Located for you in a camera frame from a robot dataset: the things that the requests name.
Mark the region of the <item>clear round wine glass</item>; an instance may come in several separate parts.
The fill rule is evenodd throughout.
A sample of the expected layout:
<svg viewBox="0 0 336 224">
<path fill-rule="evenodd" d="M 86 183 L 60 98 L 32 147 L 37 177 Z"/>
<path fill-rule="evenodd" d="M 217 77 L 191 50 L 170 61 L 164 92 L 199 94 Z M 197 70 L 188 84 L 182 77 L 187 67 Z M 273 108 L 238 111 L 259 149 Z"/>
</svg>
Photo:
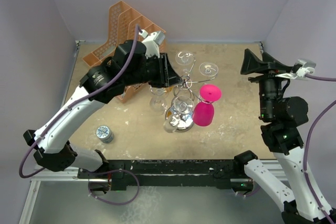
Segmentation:
<svg viewBox="0 0 336 224">
<path fill-rule="evenodd" d="M 157 115 L 162 115 L 168 107 L 166 101 L 166 98 L 168 97 L 167 89 L 150 87 L 150 92 L 152 95 L 152 98 L 149 103 L 150 108 Z"/>
</svg>

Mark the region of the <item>clear champagne flute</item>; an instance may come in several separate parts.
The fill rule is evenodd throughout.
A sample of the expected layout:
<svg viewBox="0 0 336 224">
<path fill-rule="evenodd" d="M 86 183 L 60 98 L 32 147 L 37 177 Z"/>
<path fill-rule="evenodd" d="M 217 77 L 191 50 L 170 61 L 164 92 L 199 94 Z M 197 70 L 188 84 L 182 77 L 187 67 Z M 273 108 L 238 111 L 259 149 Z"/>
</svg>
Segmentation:
<svg viewBox="0 0 336 224">
<path fill-rule="evenodd" d="M 214 80 L 219 72 L 218 66 L 213 62 L 203 62 L 199 66 L 200 73 L 206 77 L 204 82 Z"/>
</svg>

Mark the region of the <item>pink plastic goblet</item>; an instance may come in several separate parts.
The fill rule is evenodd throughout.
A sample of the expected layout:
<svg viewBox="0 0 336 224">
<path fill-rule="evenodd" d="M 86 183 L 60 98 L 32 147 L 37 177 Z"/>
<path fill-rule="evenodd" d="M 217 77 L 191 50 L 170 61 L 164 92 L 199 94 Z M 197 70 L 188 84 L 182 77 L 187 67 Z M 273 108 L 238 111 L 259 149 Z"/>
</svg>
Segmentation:
<svg viewBox="0 0 336 224">
<path fill-rule="evenodd" d="M 215 109 L 213 103 L 222 97 L 221 89 L 213 84 L 205 84 L 200 88 L 201 101 L 193 111 L 193 122 L 202 127 L 209 126 L 214 118 Z"/>
</svg>

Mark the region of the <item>yellow plastic goblet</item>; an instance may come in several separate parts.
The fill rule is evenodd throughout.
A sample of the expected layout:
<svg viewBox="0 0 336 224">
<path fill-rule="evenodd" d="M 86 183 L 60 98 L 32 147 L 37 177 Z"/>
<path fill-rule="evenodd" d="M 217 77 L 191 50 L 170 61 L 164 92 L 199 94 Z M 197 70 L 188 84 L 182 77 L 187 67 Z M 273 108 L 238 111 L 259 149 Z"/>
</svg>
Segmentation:
<svg viewBox="0 0 336 224">
<path fill-rule="evenodd" d="M 169 93 L 169 92 L 171 92 L 172 90 L 173 90 L 173 86 L 171 86 L 171 87 L 167 87 L 167 88 L 164 88 L 165 89 L 165 92 L 167 92 L 167 93 Z"/>
</svg>

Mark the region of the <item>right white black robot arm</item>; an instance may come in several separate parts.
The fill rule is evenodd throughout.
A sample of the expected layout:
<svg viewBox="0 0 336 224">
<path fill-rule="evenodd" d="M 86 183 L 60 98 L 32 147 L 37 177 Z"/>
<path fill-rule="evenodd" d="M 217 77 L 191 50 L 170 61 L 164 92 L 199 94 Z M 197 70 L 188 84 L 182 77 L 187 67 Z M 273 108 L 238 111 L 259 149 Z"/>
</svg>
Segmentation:
<svg viewBox="0 0 336 224">
<path fill-rule="evenodd" d="M 308 141 L 303 141 L 298 127 L 307 123 L 308 104 L 301 97 L 285 97 L 291 80 L 312 77 L 316 63 L 299 59 L 287 66 L 263 52 L 259 59 L 245 49 L 240 73 L 256 74 L 248 81 L 259 85 L 261 136 L 282 167 L 286 186 L 252 152 L 235 156 L 234 173 L 248 176 L 274 201 L 284 223 L 335 223 L 335 208 L 326 200 L 308 165 Z"/>
</svg>

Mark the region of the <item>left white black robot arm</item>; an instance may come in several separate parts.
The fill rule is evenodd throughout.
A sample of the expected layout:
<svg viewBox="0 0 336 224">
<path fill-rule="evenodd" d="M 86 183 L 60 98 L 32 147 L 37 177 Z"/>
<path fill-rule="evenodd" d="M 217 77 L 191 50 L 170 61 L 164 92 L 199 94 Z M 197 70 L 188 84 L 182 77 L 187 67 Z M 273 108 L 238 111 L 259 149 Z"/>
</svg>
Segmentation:
<svg viewBox="0 0 336 224">
<path fill-rule="evenodd" d="M 118 45 L 113 56 L 84 75 L 73 95 L 49 122 L 24 133 L 39 166 L 53 172 L 73 166 L 90 171 L 96 178 L 107 174 L 108 161 L 100 151 L 76 148 L 69 138 L 128 86 L 148 83 L 154 88 L 168 88 L 181 83 L 182 78 L 172 68 L 167 54 L 154 46 L 153 41 L 134 40 Z"/>
</svg>

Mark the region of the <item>chrome wine glass rack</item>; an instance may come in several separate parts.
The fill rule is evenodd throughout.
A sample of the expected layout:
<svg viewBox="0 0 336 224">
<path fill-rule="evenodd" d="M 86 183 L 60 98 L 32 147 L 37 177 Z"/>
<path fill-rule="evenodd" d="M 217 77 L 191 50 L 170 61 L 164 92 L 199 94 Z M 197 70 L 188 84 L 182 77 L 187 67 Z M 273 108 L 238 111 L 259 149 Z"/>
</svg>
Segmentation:
<svg viewBox="0 0 336 224">
<path fill-rule="evenodd" d="M 184 95 L 186 97 L 189 97 L 193 100 L 194 108 L 195 108 L 195 106 L 201 101 L 201 97 L 200 97 L 199 94 L 192 91 L 192 85 L 193 84 L 199 84 L 199 83 L 206 84 L 209 81 L 206 81 L 206 82 L 204 82 L 204 81 L 193 81 L 193 80 L 191 80 L 191 75 L 190 76 L 184 76 L 183 74 L 182 74 L 182 80 L 183 80 L 182 83 L 177 84 L 173 88 L 173 99 L 176 96 L 179 96 L 179 95 Z"/>
</svg>

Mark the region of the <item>orange plastic file organizer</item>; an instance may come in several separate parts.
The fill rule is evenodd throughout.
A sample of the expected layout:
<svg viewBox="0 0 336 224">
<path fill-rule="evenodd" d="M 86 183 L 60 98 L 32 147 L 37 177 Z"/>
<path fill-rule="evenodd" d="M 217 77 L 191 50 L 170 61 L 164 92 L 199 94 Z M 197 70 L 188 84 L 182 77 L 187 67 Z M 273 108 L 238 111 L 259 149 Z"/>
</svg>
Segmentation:
<svg viewBox="0 0 336 224">
<path fill-rule="evenodd" d="M 149 83 L 158 88 L 159 57 L 146 58 L 142 29 L 149 34 L 160 30 L 123 1 L 109 8 L 108 39 L 85 57 L 91 66 L 80 81 L 86 100 L 107 104 L 129 86 Z"/>
</svg>

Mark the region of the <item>small round tin can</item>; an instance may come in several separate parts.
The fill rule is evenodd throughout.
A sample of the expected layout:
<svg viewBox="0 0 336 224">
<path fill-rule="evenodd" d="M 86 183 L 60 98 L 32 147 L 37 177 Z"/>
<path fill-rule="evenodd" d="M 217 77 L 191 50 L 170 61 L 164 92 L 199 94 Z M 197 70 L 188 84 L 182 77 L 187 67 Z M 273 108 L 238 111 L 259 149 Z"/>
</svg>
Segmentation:
<svg viewBox="0 0 336 224">
<path fill-rule="evenodd" d="M 111 143 L 114 139 L 114 133 L 106 125 L 101 125 L 96 129 L 97 138 L 103 143 Z"/>
</svg>

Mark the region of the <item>black base frame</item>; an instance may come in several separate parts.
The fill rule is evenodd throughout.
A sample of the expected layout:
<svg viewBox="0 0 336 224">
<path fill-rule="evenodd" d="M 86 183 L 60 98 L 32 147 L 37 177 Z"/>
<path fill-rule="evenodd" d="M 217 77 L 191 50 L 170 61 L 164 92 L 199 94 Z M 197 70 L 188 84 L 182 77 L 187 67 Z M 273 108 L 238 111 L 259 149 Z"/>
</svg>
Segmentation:
<svg viewBox="0 0 336 224">
<path fill-rule="evenodd" d="M 128 186 L 158 187 L 215 187 L 251 191 L 253 183 L 244 166 L 257 159 L 252 151 L 245 151 L 233 159 L 150 159 L 108 160 L 109 166 L 96 172 L 79 169 L 80 179 L 111 179 L 111 190 L 126 190 Z"/>
</svg>

